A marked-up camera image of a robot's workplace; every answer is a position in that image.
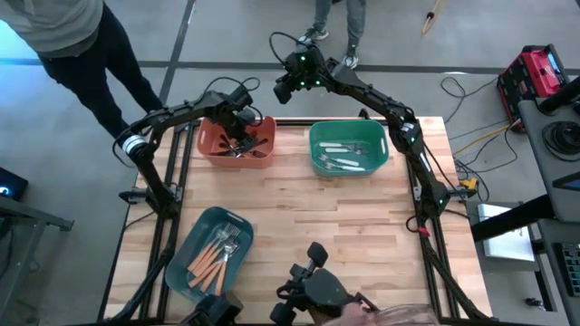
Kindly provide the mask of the wooden stick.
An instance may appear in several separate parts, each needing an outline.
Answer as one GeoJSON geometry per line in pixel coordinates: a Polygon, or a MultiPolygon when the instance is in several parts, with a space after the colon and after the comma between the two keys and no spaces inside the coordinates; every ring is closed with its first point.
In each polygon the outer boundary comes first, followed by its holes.
{"type": "Polygon", "coordinates": [[[434,0],[433,7],[426,13],[422,28],[421,28],[421,35],[426,35],[432,26],[435,24],[437,18],[440,15],[440,11],[442,9],[444,0],[434,0]]]}

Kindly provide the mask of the person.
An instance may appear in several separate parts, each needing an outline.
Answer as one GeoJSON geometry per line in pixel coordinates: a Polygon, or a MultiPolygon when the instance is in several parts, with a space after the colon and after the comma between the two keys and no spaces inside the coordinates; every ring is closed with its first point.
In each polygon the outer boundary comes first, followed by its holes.
{"type": "Polygon", "coordinates": [[[377,312],[366,312],[361,306],[349,303],[338,326],[440,326],[432,308],[426,304],[403,304],[377,312]]]}
{"type": "MultiPolygon", "coordinates": [[[[314,22],[298,38],[302,43],[322,41],[329,33],[326,29],[332,5],[338,0],[314,0],[314,22]]],[[[346,21],[348,43],[343,65],[354,70],[359,63],[358,48],[366,23],[366,0],[346,0],[346,21]]]]}
{"type": "Polygon", "coordinates": [[[117,140],[133,135],[107,82],[111,73],[147,113],[162,107],[123,25],[105,0],[0,0],[5,22],[117,140]]]}

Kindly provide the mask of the green plastic bin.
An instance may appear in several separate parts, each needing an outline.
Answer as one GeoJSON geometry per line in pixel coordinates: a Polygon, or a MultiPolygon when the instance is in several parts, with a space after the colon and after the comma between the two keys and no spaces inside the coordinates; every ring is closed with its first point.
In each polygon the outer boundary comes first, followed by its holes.
{"type": "Polygon", "coordinates": [[[327,120],[316,122],[309,130],[309,149],[312,168],[318,177],[366,177],[382,167],[389,158],[388,141],[385,128],[375,120],[327,120]],[[360,156],[352,153],[326,153],[318,146],[319,142],[337,142],[344,144],[359,144],[368,151],[367,155],[360,156]],[[363,172],[345,170],[327,170],[324,163],[318,158],[325,154],[332,158],[344,158],[360,163],[363,172]]]}

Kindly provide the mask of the orange plastic bin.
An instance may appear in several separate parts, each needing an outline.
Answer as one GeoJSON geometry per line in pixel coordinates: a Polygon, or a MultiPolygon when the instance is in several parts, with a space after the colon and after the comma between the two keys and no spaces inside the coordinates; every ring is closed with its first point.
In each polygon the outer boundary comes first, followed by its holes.
{"type": "Polygon", "coordinates": [[[219,147],[220,135],[226,135],[232,144],[239,143],[230,138],[226,132],[217,124],[208,120],[203,120],[198,131],[197,148],[203,157],[212,165],[222,168],[268,168],[274,160],[274,147],[276,139],[276,120],[271,116],[266,116],[259,126],[247,126],[246,132],[256,139],[268,139],[265,145],[254,149],[266,153],[265,158],[233,158],[210,156],[210,152],[222,151],[219,147]]]}

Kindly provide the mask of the red black tool case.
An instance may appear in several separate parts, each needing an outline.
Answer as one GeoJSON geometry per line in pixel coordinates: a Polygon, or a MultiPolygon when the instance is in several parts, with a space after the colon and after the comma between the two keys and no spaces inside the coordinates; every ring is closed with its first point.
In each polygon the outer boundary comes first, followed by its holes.
{"type": "Polygon", "coordinates": [[[498,76],[496,87],[512,130],[525,132],[518,104],[548,98],[570,82],[553,44],[526,45],[516,59],[498,76]]]}

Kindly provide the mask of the white box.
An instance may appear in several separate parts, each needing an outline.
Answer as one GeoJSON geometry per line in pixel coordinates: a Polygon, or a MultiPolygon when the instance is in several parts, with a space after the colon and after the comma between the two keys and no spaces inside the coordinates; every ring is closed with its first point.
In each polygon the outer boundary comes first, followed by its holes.
{"type": "MultiPolygon", "coordinates": [[[[508,207],[479,204],[479,221],[486,221],[487,219],[503,214],[508,210],[508,207]]],[[[484,240],[483,246],[484,254],[487,257],[513,259],[526,262],[535,261],[530,233],[527,226],[484,240]]]]}

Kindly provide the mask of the black tablet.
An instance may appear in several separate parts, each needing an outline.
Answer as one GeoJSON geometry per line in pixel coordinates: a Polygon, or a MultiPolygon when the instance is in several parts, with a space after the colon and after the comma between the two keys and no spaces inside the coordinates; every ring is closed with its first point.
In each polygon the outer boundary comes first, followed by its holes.
{"type": "Polygon", "coordinates": [[[580,191],[580,171],[554,180],[552,186],[554,188],[580,191]]]}

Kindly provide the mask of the black table frame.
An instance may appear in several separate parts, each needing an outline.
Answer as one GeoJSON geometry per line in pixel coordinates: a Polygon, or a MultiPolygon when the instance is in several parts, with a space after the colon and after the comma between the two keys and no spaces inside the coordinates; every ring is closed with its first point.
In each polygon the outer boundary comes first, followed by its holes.
{"type": "MultiPolygon", "coordinates": [[[[243,303],[239,323],[270,323],[281,302],[276,289],[290,278],[293,264],[306,265],[312,242],[329,254],[325,268],[349,292],[361,292],[387,308],[431,303],[419,237],[406,229],[414,215],[409,172],[389,141],[391,156],[368,177],[320,178],[313,172],[309,129],[315,119],[277,119],[273,164],[265,169],[218,168],[192,149],[177,247],[201,213],[221,206],[244,217],[255,237],[230,289],[243,303]]],[[[136,292],[147,272],[155,217],[123,234],[110,290],[98,319],[117,314],[136,292]]],[[[492,315],[486,285],[468,220],[445,212],[434,246],[442,239],[451,273],[465,294],[492,315]]]]}

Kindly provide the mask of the black laptop with blue light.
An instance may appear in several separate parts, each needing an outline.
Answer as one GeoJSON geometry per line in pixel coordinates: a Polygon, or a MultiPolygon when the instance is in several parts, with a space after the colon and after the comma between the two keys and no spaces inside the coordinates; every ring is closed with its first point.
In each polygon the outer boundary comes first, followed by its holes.
{"type": "Polygon", "coordinates": [[[0,196],[20,201],[29,182],[15,173],[0,167],[0,196]]]}

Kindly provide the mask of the black keyboard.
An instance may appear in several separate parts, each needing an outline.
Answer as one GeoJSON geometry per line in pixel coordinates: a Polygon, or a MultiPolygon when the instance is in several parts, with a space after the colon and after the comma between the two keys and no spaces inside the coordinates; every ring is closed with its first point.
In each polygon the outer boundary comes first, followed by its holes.
{"type": "Polygon", "coordinates": [[[580,287],[580,244],[561,243],[557,247],[569,284],[572,288],[580,287]]]}

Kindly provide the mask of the gray side table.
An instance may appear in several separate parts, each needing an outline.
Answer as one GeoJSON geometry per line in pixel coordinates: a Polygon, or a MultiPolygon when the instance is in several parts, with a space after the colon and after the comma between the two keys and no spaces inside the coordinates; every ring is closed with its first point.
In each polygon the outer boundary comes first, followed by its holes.
{"type": "Polygon", "coordinates": [[[8,268],[5,271],[0,269],[0,326],[6,326],[18,292],[29,274],[30,264],[44,229],[52,225],[59,227],[61,231],[70,232],[74,221],[1,196],[0,214],[9,215],[17,224],[30,228],[24,232],[22,240],[13,241],[8,268]]]}

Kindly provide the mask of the black pole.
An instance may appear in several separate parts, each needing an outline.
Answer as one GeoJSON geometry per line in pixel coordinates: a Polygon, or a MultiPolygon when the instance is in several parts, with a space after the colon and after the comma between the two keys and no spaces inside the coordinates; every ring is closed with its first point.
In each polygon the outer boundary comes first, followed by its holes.
{"type": "Polygon", "coordinates": [[[538,105],[538,109],[544,114],[549,114],[561,106],[575,101],[580,101],[580,75],[566,84],[557,93],[542,101],[538,105]]]}

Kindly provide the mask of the dark teal plastic bin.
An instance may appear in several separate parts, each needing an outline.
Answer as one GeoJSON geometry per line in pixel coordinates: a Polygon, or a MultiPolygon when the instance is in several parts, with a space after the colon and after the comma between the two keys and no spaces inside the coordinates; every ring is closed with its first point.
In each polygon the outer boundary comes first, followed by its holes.
{"type": "Polygon", "coordinates": [[[189,234],[183,241],[179,250],[175,253],[166,271],[165,281],[175,292],[193,302],[199,302],[202,298],[214,294],[214,285],[209,287],[208,293],[200,290],[200,286],[189,287],[193,276],[188,270],[189,265],[200,254],[201,250],[214,239],[217,232],[227,224],[235,225],[240,233],[237,236],[237,250],[228,259],[225,288],[223,293],[236,280],[237,273],[246,259],[249,249],[254,240],[254,229],[251,224],[241,216],[237,216],[222,207],[206,209],[193,225],[189,234]]]}

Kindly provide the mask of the gray equipment cart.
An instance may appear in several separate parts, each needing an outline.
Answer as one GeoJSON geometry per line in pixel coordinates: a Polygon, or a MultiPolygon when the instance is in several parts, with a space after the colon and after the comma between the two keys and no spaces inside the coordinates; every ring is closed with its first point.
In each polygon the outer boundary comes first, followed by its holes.
{"type": "Polygon", "coordinates": [[[552,122],[571,121],[580,125],[580,115],[569,105],[557,109],[552,115],[545,115],[537,108],[540,102],[521,101],[518,104],[520,116],[556,218],[562,222],[580,223],[580,191],[553,187],[554,180],[580,172],[580,160],[567,162],[555,157],[545,145],[542,133],[544,127],[552,122]]]}

